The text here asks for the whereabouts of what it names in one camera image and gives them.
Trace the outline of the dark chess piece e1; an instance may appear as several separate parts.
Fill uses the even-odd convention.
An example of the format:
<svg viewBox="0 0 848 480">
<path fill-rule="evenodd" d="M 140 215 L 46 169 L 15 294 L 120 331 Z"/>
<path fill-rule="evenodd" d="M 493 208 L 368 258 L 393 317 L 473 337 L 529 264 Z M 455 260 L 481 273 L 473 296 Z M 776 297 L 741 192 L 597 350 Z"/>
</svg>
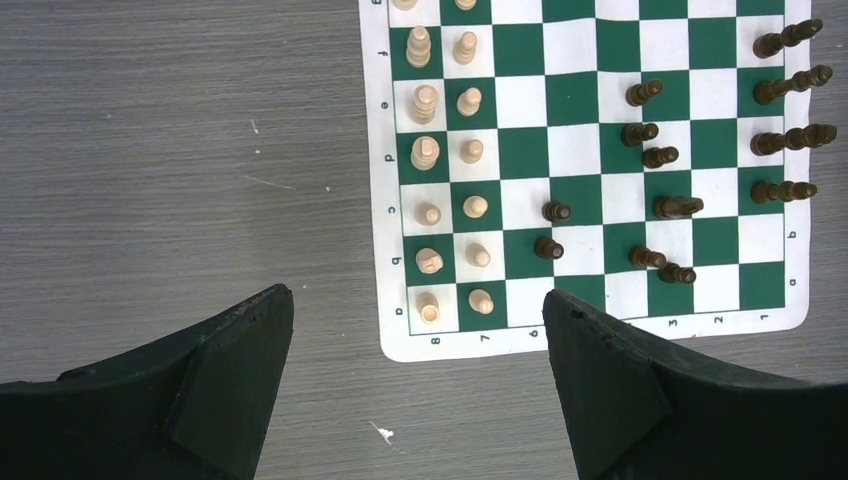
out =
<svg viewBox="0 0 848 480">
<path fill-rule="evenodd" d="M 805 92 L 825 85 L 833 76 L 833 69 L 827 65 L 816 65 L 810 70 L 796 72 L 791 78 L 764 80 L 758 82 L 753 90 L 753 98 L 760 105 L 767 105 L 790 91 Z"/>
</svg>

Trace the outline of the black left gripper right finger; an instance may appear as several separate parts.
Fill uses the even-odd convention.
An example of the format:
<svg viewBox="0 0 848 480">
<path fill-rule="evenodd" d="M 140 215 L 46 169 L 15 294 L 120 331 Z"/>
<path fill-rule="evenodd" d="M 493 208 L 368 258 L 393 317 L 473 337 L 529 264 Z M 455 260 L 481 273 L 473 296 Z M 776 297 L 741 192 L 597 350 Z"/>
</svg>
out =
<svg viewBox="0 0 848 480">
<path fill-rule="evenodd" d="M 701 354 L 563 290 L 543 304 L 582 479 L 843 479 L 847 387 Z"/>
</svg>

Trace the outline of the white chess piece g8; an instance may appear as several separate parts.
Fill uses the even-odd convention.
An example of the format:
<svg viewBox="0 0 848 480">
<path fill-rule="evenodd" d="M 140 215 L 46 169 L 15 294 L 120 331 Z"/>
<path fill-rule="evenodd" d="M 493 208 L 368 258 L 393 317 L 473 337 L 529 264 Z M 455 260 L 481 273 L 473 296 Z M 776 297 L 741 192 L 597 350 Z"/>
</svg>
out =
<svg viewBox="0 0 848 480">
<path fill-rule="evenodd" d="M 409 11 L 416 6 L 417 0 L 393 0 L 392 3 L 401 11 Z"/>
</svg>

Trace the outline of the dark chess pawn e4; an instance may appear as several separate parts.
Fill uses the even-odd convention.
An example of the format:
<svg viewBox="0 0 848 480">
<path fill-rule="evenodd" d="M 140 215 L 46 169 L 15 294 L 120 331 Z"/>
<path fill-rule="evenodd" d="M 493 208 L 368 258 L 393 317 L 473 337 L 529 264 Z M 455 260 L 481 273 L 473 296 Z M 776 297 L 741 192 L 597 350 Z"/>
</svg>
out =
<svg viewBox="0 0 848 480">
<path fill-rule="evenodd" d="M 630 86 L 625 92 L 625 101 L 632 107 L 645 105 L 651 98 L 659 95 L 664 89 L 660 79 L 652 79 L 644 83 Z"/>
</svg>

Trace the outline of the dark chess pawn d4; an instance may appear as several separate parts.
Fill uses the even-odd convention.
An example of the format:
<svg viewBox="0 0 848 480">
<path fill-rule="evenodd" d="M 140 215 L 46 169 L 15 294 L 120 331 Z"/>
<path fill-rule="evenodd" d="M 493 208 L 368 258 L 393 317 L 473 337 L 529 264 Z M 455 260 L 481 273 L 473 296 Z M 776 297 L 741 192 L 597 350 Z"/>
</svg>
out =
<svg viewBox="0 0 848 480">
<path fill-rule="evenodd" d="M 623 127 L 621 141 L 627 147 L 635 147 L 655 139 L 658 134 L 659 127 L 655 123 L 630 123 Z"/>
</svg>

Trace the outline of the dark chess pawn d3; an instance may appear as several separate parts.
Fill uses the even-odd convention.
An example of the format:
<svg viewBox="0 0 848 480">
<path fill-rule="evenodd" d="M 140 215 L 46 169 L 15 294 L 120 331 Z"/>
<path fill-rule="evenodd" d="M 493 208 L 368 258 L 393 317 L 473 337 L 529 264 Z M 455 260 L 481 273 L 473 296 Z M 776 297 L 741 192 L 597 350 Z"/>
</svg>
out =
<svg viewBox="0 0 848 480">
<path fill-rule="evenodd" d="M 678 158 L 679 150 L 673 146 L 650 147 L 644 150 L 641 156 L 643 166 L 649 169 L 661 168 L 677 161 Z"/>
</svg>

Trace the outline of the white chess piece d8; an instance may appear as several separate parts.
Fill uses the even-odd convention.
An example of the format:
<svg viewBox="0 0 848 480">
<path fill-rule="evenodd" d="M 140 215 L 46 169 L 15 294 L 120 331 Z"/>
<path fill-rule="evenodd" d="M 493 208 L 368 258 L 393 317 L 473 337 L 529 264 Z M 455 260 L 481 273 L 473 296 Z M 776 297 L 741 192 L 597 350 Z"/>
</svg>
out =
<svg viewBox="0 0 848 480">
<path fill-rule="evenodd" d="M 426 171 L 435 166 L 439 155 L 440 145 L 438 141 L 434 137 L 424 135 L 413 142 L 410 161 L 416 169 Z"/>
</svg>

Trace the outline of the dark chess piece f1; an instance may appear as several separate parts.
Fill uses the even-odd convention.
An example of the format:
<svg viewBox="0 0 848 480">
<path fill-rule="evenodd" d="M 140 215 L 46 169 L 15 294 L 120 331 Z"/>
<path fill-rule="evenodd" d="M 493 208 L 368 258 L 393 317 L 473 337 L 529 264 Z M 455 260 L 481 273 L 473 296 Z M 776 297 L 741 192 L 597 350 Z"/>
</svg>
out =
<svg viewBox="0 0 848 480">
<path fill-rule="evenodd" d="M 757 38 L 752 46 L 753 53 L 760 59 L 772 57 L 784 47 L 794 47 L 813 38 L 822 28 L 823 21 L 818 18 L 788 25 L 779 33 L 768 33 Z"/>
</svg>

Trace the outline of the white chess piece b8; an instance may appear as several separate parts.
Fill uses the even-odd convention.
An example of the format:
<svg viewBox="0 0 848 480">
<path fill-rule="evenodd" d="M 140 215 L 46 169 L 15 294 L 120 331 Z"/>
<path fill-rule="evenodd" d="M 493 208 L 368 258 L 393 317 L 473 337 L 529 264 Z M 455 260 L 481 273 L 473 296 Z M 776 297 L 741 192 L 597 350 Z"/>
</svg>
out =
<svg viewBox="0 0 848 480">
<path fill-rule="evenodd" d="M 423 274 L 434 274 L 444 267 L 443 257 L 429 247 L 422 248 L 416 253 L 415 262 Z"/>
</svg>

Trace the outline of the dark chess pawn b5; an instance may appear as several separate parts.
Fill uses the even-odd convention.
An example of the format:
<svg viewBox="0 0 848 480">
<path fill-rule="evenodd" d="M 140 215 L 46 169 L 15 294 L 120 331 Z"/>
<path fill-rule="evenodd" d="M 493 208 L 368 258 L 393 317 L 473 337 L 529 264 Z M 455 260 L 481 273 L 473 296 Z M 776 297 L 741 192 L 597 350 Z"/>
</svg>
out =
<svg viewBox="0 0 848 480">
<path fill-rule="evenodd" d="M 534 244 L 535 254 L 542 259 L 558 260 L 564 255 L 564 247 L 550 237 L 540 237 Z"/>
</svg>

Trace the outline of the white chess pawn b7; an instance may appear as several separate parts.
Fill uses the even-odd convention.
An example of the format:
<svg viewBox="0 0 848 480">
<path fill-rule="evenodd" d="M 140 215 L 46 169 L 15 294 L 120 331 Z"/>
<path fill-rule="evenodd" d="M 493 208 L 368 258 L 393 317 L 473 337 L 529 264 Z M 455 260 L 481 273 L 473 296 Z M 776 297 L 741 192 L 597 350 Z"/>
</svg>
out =
<svg viewBox="0 0 848 480">
<path fill-rule="evenodd" d="M 480 243 L 469 244 L 465 250 L 467 262 L 477 268 L 485 268 L 491 263 L 489 251 Z"/>
</svg>

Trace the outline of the white chess pawn e7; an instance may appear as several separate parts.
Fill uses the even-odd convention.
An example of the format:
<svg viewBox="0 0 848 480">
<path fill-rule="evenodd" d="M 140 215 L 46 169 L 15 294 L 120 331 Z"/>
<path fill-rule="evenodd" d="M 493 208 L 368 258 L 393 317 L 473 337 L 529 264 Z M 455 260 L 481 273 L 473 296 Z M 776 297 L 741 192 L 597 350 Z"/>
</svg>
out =
<svg viewBox="0 0 848 480">
<path fill-rule="evenodd" d="M 479 111 L 481 103 L 481 90 L 477 87 L 470 87 L 458 97 L 457 111 L 464 117 L 472 117 Z"/>
</svg>

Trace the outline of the white chess pawn c7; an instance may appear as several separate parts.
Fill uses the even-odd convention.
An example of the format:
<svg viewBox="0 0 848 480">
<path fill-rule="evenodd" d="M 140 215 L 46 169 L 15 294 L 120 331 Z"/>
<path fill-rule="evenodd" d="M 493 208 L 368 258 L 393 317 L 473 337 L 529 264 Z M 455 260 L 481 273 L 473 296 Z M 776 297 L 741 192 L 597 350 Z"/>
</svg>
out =
<svg viewBox="0 0 848 480">
<path fill-rule="evenodd" d="M 486 198 L 480 195 L 472 195 L 467 197 L 462 204 L 462 211 L 465 216 L 472 219 L 481 218 L 489 209 L 489 203 Z"/>
</svg>

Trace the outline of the dark chess piece d1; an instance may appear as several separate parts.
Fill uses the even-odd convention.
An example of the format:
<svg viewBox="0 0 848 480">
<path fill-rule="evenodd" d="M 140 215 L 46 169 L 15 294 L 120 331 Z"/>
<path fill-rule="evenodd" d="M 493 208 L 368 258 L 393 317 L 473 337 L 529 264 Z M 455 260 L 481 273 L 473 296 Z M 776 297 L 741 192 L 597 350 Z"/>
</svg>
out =
<svg viewBox="0 0 848 480">
<path fill-rule="evenodd" d="M 804 148 L 819 148 L 834 141 L 838 129 L 830 124 L 811 124 L 807 127 L 796 127 L 786 133 L 765 132 L 752 137 L 750 148 L 756 156 L 768 156 L 784 149 L 792 151 Z"/>
</svg>

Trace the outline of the dark chess pawn b3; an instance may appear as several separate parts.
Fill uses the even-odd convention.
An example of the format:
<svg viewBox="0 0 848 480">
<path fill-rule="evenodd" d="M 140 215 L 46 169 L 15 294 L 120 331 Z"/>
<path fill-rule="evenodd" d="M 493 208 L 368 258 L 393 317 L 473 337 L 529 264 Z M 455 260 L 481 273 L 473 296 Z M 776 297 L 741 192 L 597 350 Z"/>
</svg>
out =
<svg viewBox="0 0 848 480">
<path fill-rule="evenodd" d="M 662 268 L 667 263 L 666 256 L 644 246 L 634 246 L 628 254 L 628 261 L 636 267 Z"/>
</svg>

